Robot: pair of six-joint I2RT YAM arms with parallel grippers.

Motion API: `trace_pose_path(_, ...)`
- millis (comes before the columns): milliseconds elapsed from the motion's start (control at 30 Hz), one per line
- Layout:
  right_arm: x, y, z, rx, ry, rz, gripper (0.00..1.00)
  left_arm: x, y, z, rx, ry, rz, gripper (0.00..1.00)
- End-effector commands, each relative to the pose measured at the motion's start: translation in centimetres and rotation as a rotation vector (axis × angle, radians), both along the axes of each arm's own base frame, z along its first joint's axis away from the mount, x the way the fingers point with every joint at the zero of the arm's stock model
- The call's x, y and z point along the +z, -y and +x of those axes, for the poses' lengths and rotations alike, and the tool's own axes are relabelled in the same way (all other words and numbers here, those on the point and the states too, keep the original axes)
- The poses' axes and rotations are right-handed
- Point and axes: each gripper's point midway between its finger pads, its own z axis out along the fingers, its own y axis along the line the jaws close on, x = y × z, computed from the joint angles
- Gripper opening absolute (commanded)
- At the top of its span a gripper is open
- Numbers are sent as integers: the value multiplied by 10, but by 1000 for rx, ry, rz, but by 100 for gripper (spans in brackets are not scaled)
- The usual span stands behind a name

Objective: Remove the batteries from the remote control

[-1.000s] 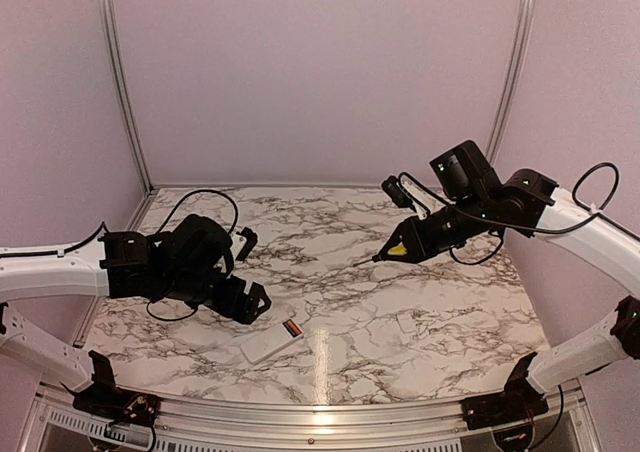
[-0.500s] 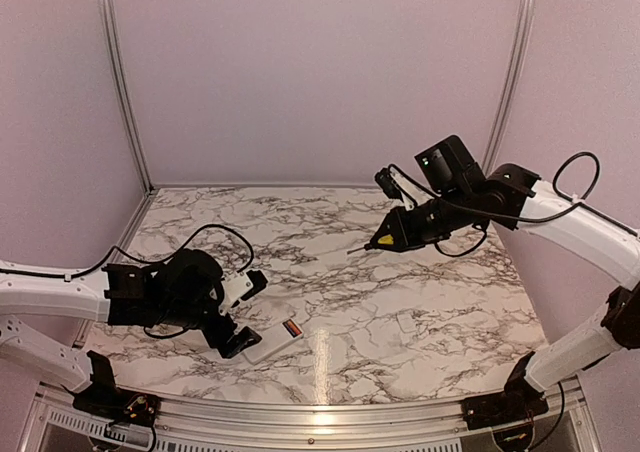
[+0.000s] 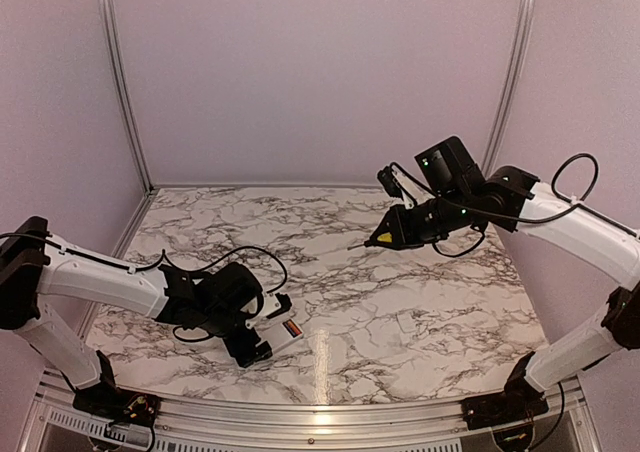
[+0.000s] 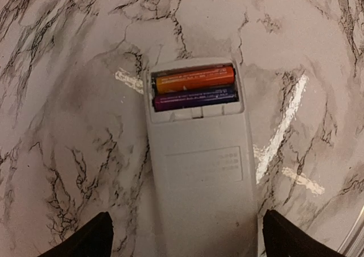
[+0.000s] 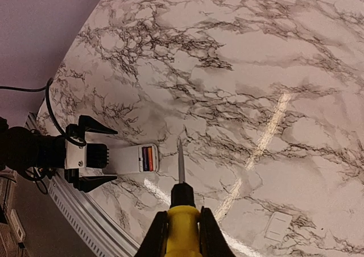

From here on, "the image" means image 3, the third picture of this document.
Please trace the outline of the yellow handled screwdriver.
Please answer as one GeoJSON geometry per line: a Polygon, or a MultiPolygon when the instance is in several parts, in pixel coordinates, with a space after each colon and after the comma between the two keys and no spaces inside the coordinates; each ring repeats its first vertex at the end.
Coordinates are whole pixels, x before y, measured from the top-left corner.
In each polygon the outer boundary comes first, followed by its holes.
{"type": "Polygon", "coordinates": [[[358,248],[381,247],[390,248],[393,245],[393,236],[390,232],[382,234],[374,234],[360,244],[350,245],[347,250],[355,250],[358,248]]]}

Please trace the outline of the white remote control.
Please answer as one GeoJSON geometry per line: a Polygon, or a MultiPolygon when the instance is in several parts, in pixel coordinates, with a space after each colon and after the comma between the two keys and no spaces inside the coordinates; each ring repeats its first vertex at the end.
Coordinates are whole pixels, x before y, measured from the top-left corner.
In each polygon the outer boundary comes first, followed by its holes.
{"type": "Polygon", "coordinates": [[[267,353],[274,355],[281,352],[285,348],[291,346],[294,342],[301,340],[303,338],[304,332],[302,336],[297,338],[292,338],[291,335],[283,327],[282,323],[289,319],[291,318],[279,317],[271,321],[258,324],[254,328],[254,330],[258,334],[258,338],[259,338],[258,349],[260,351],[266,351],[267,353]]]}

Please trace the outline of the white battery cover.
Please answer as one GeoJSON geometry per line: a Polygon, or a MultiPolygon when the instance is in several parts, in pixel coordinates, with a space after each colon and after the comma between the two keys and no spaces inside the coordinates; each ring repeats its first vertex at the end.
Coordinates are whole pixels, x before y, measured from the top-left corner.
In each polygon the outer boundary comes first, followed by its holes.
{"type": "Polygon", "coordinates": [[[404,334],[414,334],[416,330],[416,322],[410,313],[402,313],[396,316],[399,329],[404,334]]]}

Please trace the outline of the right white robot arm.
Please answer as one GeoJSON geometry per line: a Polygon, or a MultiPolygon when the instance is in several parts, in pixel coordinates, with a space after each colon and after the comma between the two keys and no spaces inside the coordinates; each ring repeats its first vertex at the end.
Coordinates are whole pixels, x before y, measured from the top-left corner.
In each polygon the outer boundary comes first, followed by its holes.
{"type": "Polygon", "coordinates": [[[485,232],[493,224],[543,240],[611,278],[615,290],[582,325],[514,367],[495,402],[506,420],[515,420],[537,396],[614,352],[639,347],[639,233],[588,207],[584,197],[560,193],[555,182],[514,166],[486,177],[461,139],[451,136],[416,155],[424,178],[397,163],[377,179],[398,199],[367,247],[410,250],[437,246],[463,228],[485,232]]]}

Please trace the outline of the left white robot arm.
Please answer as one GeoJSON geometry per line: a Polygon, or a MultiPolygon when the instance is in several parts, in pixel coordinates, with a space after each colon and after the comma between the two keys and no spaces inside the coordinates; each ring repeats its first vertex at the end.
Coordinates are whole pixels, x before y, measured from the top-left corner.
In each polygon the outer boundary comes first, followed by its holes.
{"type": "Polygon", "coordinates": [[[215,273],[188,271],[165,257],[140,266],[79,248],[31,217],[1,236],[1,327],[26,340],[106,417],[127,402],[109,360],[86,346],[47,302],[49,296],[116,306],[161,324],[201,329],[224,340],[241,367],[270,355],[254,327],[285,309],[275,290],[232,262],[215,273]]]}

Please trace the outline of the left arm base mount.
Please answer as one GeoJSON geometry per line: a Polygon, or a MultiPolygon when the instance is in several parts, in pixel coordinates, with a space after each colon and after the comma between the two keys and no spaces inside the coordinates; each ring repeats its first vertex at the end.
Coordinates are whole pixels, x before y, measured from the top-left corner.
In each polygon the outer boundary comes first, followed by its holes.
{"type": "Polygon", "coordinates": [[[75,387],[73,407],[115,424],[152,427],[158,414],[159,397],[119,387],[109,359],[101,351],[96,355],[100,366],[98,382],[89,387],[75,387]]]}

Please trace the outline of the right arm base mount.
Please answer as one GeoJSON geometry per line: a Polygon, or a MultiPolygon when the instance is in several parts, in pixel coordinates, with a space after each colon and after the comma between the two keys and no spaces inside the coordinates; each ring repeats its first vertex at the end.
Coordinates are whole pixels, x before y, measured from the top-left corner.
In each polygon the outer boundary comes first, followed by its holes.
{"type": "Polygon", "coordinates": [[[526,366],[533,355],[530,352],[516,363],[500,392],[461,401],[463,419],[469,430],[532,419],[549,411],[545,394],[525,380],[526,366]]]}

